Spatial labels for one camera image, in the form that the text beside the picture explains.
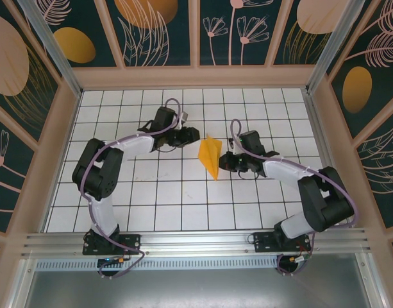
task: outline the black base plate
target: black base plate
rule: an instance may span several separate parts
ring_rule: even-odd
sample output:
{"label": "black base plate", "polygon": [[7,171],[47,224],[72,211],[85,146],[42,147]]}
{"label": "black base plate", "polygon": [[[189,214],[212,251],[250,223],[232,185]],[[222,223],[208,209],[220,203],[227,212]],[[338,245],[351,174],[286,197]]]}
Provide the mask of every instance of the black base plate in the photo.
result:
{"label": "black base plate", "polygon": [[255,232],[253,238],[255,252],[300,252],[300,246],[310,250],[310,241],[307,235],[301,235],[280,247],[273,232]]}
{"label": "black base plate", "polygon": [[[90,230],[84,237],[83,255],[123,255],[124,250],[117,247],[94,231]],[[140,249],[140,235],[139,234],[119,234],[118,243],[133,249]],[[138,252],[129,252],[130,255],[137,255]]]}

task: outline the grid floor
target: grid floor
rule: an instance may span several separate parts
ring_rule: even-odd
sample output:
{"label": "grid floor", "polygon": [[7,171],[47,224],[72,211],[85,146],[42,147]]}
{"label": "grid floor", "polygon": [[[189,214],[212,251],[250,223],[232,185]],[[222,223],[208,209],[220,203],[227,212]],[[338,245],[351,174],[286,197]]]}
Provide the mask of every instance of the grid floor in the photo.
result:
{"label": "grid floor", "polygon": [[[87,141],[131,135],[153,119],[158,105],[178,99],[189,114],[185,126],[222,141],[229,125],[257,130],[267,151],[306,166],[321,167],[319,152],[299,89],[185,89],[86,91],[46,223],[46,232],[86,232],[87,202],[71,175]],[[277,180],[220,170],[214,181],[197,159],[200,141],[170,153],[152,152],[123,162],[113,193],[122,231],[233,230],[272,228],[301,210],[298,191]]]}

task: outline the white grid mat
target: white grid mat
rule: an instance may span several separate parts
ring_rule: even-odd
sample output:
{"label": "white grid mat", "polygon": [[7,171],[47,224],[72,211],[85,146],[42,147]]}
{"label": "white grid mat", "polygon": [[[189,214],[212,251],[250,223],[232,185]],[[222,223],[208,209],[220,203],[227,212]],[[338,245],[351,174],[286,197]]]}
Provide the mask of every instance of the white grid mat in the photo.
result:
{"label": "white grid mat", "polygon": [[[321,167],[299,89],[189,89],[86,91],[62,166],[46,232],[86,232],[90,218],[71,175],[87,141],[112,141],[136,132],[155,117],[158,105],[176,98],[189,114],[185,126],[222,141],[228,150],[230,121],[242,132],[257,130],[266,151]],[[301,210],[298,191],[279,181],[241,180],[219,171],[214,181],[197,159],[200,141],[170,153],[152,152],[125,161],[113,193],[122,231],[233,230],[272,228]],[[161,150],[169,151],[164,146]],[[253,174],[243,174],[253,178]]]}

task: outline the black bracket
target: black bracket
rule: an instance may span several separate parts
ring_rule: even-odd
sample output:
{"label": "black bracket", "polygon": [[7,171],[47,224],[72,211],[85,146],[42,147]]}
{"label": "black bracket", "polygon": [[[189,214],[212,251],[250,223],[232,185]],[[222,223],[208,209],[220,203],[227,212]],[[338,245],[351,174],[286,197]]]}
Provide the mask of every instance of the black bracket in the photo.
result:
{"label": "black bracket", "polygon": [[[110,236],[111,239],[132,249],[140,249],[139,234],[119,234],[118,229]],[[84,236],[83,255],[124,255],[124,250],[108,242],[92,229]],[[127,255],[137,255],[138,252],[126,252]]]}
{"label": "black bracket", "polygon": [[307,235],[301,235],[280,246],[274,232],[255,232],[247,239],[255,246],[255,252],[300,252],[300,248],[310,251],[310,240]]}

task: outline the yellow paper object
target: yellow paper object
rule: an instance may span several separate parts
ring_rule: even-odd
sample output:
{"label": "yellow paper object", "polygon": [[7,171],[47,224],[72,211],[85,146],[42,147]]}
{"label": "yellow paper object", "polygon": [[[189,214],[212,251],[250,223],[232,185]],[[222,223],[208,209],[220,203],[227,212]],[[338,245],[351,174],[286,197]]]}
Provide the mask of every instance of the yellow paper object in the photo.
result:
{"label": "yellow paper object", "polygon": [[198,159],[205,166],[212,178],[217,180],[219,174],[219,156],[221,154],[222,141],[208,137],[201,141]]}

